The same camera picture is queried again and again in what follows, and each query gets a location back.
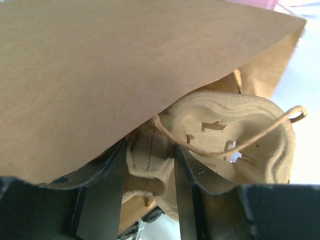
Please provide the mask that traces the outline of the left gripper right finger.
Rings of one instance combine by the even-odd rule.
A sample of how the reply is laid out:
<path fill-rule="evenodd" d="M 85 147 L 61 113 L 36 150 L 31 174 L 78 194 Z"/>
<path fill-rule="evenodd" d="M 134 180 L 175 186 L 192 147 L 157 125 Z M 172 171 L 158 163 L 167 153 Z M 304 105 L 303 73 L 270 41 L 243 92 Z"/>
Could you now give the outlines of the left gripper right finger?
<path fill-rule="evenodd" d="M 234 184 L 179 146 L 174 177 L 183 240 L 317 240 L 320 187 Z"/>

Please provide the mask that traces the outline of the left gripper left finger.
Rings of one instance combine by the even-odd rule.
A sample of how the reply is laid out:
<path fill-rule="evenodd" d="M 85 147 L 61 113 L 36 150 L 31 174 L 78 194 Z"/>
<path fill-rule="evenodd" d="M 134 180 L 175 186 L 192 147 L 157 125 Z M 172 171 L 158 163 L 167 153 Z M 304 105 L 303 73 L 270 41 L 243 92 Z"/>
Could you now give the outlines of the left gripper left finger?
<path fill-rule="evenodd" d="M 126 141 L 46 184 L 0 179 L 3 240 L 115 240 L 126 173 Z"/>

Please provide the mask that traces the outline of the cardboard cup carrier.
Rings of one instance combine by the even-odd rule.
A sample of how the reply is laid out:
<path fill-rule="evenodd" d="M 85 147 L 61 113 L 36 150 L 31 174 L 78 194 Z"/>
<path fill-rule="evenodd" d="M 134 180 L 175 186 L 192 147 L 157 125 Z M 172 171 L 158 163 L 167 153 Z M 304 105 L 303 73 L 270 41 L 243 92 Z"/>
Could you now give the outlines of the cardboard cup carrier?
<path fill-rule="evenodd" d="M 284 111 L 258 96 L 200 90 L 148 120 L 128 138 L 122 200 L 146 196 L 178 219 L 174 146 L 234 184 L 286 184 L 296 138 Z"/>

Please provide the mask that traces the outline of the brown paper bag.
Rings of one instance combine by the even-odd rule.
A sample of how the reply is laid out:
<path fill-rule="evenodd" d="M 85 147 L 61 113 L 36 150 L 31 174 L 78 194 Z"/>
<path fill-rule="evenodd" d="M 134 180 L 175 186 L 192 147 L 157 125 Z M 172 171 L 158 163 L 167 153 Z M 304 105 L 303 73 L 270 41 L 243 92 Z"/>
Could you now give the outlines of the brown paper bag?
<path fill-rule="evenodd" d="M 303 18 L 225 0 L 0 4 L 0 174 L 78 170 L 182 96 L 234 70 L 269 98 Z"/>

